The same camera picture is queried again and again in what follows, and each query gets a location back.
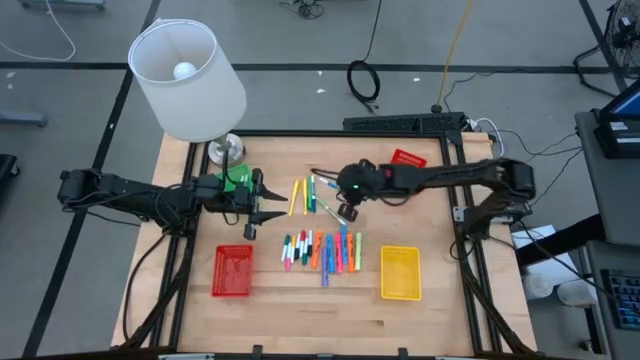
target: yellow marker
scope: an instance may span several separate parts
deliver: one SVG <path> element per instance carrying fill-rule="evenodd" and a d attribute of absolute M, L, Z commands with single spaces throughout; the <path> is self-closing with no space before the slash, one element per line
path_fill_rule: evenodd
<path fill-rule="evenodd" d="M 303 181 L 303 186 L 302 186 L 302 192 L 304 194 L 304 214 L 307 215 L 307 177 L 304 177 Z"/>
<path fill-rule="evenodd" d="M 296 203 L 296 195 L 298 195 L 298 184 L 300 180 L 296 179 L 296 182 L 293 183 L 293 195 L 291 195 L 291 205 L 289 206 L 289 216 L 293 216 L 293 205 Z"/>

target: light bulb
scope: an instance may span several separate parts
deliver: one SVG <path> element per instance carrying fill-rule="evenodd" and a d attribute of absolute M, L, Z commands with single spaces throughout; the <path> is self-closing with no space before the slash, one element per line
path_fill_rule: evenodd
<path fill-rule="evenodd" d="M 173 78 L 176 80 L 182 80 L 188 78 L 198 71 L 196 67 L 190 62 L 181 62 L 173 68 Z"/>

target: keyboard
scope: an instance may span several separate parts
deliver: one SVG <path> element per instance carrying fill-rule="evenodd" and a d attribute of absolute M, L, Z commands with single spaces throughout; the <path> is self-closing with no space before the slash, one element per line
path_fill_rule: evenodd
<path fill-rule="evenodd" d="M 349 131 L 420 132 L 422 134 L 461 131 L 465 126 L 467 121 L 463 112 L 367 116 L 345 118 L 342 121 L 344 130 Z"/>
<path fill-rule="evenodd" d="M 616 326 L 620 329 L 640 330 L 640 273 L 603 270 L 605 289 L 616 299 L 609 306 Z"/>

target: white paper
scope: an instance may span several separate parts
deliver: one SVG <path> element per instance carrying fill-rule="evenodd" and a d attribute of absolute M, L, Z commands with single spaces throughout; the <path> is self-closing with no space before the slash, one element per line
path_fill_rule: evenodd
<path fill-rule="evenodd" d="M 545 236 L 555 234 L 555 232 L 556 229 L 553 227 L 553 225 L 541 226 L 539 228 L 533 229 L 533 231 L 529 230 L 529 234 L 531 234 L 531 236 L 536 240 L 542 239 Z M 511 234 L 511 238 L 513 239 L 513 244 L 516 248 L 521 248 L 531 243 L 529 235 L 527 235 L 527 233 L 524 231 L 518 231 Z M 571 261 L 571 258 L 569 257 L 569 254 L 564 253 L 562 255 L 557 255 L 556 258 L 569 265 L 569 267 L 571 267 L 573 270 L 577 271 L 575 265 L 573 264 L 573 261 Z M 562 264 L 553 259 L 544 260 L 539 263 L 529 265 L 527 266 L 527 272 L 544 274 L 548 278 L 551 285 L 554 286 L 579 279 L 576 274 L 567 270 L 567 268 L 562 266 Z"/>

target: white cable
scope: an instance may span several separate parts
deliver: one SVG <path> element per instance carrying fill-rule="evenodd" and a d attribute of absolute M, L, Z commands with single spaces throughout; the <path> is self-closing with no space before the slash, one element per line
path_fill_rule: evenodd
<path fill-rule="evenodd" d="M 56 16 L 53 14 L 53 10 L 51 9 L 51 4 L 49 4 L 49 0 L 44 0 L 44 2 L 47 4 L 47 8 L 49 9 L 49 15 L 51 15 L 51 18 L 53 19 L 53 22 L 56 23 L 56 25 L 58 26 L 58 29 L 60 29 L 60 32 L 62 32 L 62 35 L 64 35 L 64 37 L 67 38 L 67 40 L 69 41 L 69 44 L 71 44 L 71 48 L 73 49 L 71 51 L 71 55 L 67 56 L 64 59 L 58 59 L 58 58 L 50 58 L 50 57 L 40 57 L 40 56 L 32 56 L 32 55 L 27 55 L 27 54 L 23 54 L 19 51 L 13 50 L 12 48 L 10 48 L 9 46 L 7 46 L 5 43 L 3 43 L 2 41 L 0 41 L 0 46 L 2 46 L 3 48 L 7 49 L 7 51 L 16 54 L 18 56 L 22 56 L 25 57 L 27 59 L 31 59 L 31 60 L 44 60 L 44 61 L 69 61 L 75 54 L 76 54 L 76 44 L 73 43 L 73 40 L 71 40 L 71 38 L 69 37 L 69 35 L 67 35 L 67 32 L 64 31 L 64 29 L 62 28 L 62 26 L 60 25 L 60 23 L 58 22 L 58 19 L 56 19 Z"/>
<path fill-rule="evenodd" d="M 498 130 L 498 127 L 496 126 L 496 124 L 494 124 L 493 121 L 491 121 L 491 119 L 489 119 L 489 118 L 481 118 L 481 119 L 477 119 L 477 120 L 474 120 L 474 121 L 476 123 L 479 123 L 480 121 L 486 121 L 493 127 L 493 130 L 495 130 L 496 135 L 498 136 L 498 142 L 500 143 L 500 157 L 503 157 L 504 156 L 504 143 L 502 142 L 502 136 L 500 135 L 500 130 Z"/>

